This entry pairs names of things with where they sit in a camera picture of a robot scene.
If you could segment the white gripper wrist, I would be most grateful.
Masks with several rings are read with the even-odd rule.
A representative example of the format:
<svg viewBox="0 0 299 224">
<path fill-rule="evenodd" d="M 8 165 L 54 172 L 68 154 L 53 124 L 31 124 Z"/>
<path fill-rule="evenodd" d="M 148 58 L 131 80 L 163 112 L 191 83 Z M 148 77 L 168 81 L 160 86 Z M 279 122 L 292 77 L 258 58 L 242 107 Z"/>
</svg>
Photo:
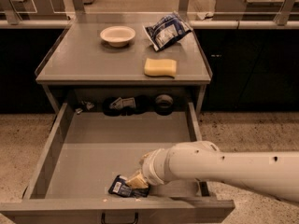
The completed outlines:
<svg viewBox="0 0 299 224">
<path fill-rule="evenodd" d="M 125 183 L 132 189 L 147 189 L 149 184 L 160 186 L 169 181 L 168 149 L 160 148 L 146 154 L 141 162 L 141 171 L 137 170 Z"/>
</svg>

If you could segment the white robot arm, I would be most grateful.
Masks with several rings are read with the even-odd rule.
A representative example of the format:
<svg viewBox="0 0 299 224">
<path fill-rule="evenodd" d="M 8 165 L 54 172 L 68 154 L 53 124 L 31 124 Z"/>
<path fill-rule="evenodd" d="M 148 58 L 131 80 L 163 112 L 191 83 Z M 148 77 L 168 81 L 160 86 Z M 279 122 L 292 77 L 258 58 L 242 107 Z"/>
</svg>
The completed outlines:
<svg viewBox="0 0 299 224">
<path fill-rule="evenodd" d="M 126 184 L 144 189 L 185 179 L 221 182 L 299 203 L 299 152 L 222 152 L 208 141 L 178 143 L 144 155 Z"/>
</svg>

